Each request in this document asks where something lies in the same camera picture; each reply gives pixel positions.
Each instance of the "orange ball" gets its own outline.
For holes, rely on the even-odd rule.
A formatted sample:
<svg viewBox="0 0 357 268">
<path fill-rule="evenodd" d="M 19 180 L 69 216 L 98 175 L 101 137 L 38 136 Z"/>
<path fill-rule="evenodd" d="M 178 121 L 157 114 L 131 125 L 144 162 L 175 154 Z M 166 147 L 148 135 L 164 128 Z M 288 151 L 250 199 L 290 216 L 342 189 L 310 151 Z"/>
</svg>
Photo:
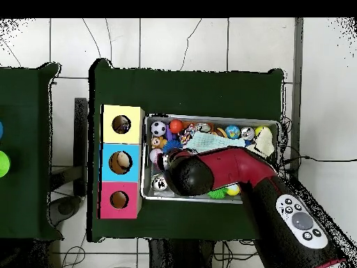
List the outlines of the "orange ball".
<svg viewBox="0 0 357 268">
<path fill-rule="evenodd" d="M 180 133 L 183 130 L 183 123 L 178 119 L 171 120 L 169 128 L 172 133 Z"/>
</svg>

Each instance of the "metal tray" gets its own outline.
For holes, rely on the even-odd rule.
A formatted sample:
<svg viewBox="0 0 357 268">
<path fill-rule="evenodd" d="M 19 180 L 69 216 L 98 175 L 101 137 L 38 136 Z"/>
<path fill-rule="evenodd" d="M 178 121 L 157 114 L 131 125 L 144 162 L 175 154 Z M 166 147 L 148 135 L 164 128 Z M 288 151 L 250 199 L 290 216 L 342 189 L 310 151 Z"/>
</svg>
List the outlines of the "metal tray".
<svg viewBox="0 0 357 268">
<path fill-rule="evenodd" d="M 240 195 L 226 196 L 224 199 L 216 200 L 210 198 L 207 194 L 197 196 L 180 196 L 173 193 L 169 188 L 164 191 L 155 191 L 151 188 L 151 178 L 155 174 L 160 174 L 161 171 L 157 169 L 149 159 L 151 152 L 151 124 L 154 121 L 160 120 L 165 124 L 168 124 L 172 119 L 180 119 L 182 121 L 189 121 L 193 123 L 212 123 L 217 127 L 226 128 L 230 124 L 234 124 L 239 128 L 250 126 L 256 128 L 258 126 L 267 126 L 270 128 L 273 134 L 273 145 L 275 152 L 274 159 L 277 156 L 278 143 L 280 142 L 281 125 L 277 121 L 271 120 L 254 120 L 254 119 L 233 119 L 233 118 L 221 118 L 221 117 L 195 117 L 186 115 L 165 115 L 161 117 L 157 114 L 148 114 L 145 116 L 143 123 L 143 141 L 142 141 L 142 177 L 141 177 L 141 194 L 143 198 L 147 200 L 175 200 L 185 202 L 213 202 L 213 203 L 242 203 Z"/>
</svg>

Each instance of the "dark green table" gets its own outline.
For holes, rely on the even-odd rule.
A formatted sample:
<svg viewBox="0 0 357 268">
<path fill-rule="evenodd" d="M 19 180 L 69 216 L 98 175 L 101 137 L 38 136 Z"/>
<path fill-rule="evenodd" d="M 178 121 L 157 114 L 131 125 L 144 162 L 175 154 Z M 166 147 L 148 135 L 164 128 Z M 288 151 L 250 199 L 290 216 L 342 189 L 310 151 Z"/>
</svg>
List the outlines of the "dark green table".
<svg viewBox="0 0 357 268">
<path fill-rule="evenodd" d="M 47 220 L 50 194 L 49 83 L 58 64 L 0 68 L 0 150 L 11 159 L 0 178 L 0 237 L 60 239 Z"/>
<path fill-rule="evenodd" d="M 242 204 L 143 200 L 135 220 L 98 220 L 100 105 L 140 106 L 145 113 L 278 121 L 283 72 L 205 73 L 114 69 L 97 59 L 89 71 L 89 240 L 101 237 L 256 239 Z"/>
</svg>

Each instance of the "white control panel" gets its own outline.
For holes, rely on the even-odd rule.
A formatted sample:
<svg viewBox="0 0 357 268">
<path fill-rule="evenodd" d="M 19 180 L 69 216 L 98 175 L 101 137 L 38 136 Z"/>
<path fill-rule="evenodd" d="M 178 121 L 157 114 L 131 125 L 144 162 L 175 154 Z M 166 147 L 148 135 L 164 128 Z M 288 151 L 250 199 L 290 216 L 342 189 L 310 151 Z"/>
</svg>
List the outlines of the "white control panel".
<svg viewBox="0 0 357 268">
<path fill-rule="evenodd" d="M 292 195 L 281 195 L 276 210 L 299 242 L 308 248 L 324 248 L 328 240 L 324 231 L 308 213 L 302 202 Z"/>
</svg>

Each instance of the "pink block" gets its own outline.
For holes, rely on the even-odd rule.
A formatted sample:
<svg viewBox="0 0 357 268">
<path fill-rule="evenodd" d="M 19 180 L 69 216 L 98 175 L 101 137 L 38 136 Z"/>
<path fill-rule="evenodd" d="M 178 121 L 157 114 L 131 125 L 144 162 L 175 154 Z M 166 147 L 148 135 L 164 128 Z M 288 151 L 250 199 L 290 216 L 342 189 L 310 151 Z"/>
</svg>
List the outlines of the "pink block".
<svg viewBox="0 0 357 268">
<path fill-rule="evenodd" d="M 116 191 L 123 191 L 129 197 L 128 205 L 116 209 L 110 203 L 110 196 Z M 139 183 L 138 182 L 102 182 L 100 199 L 101 219 L 135 219 L 138 212 Z"/>
</svg>

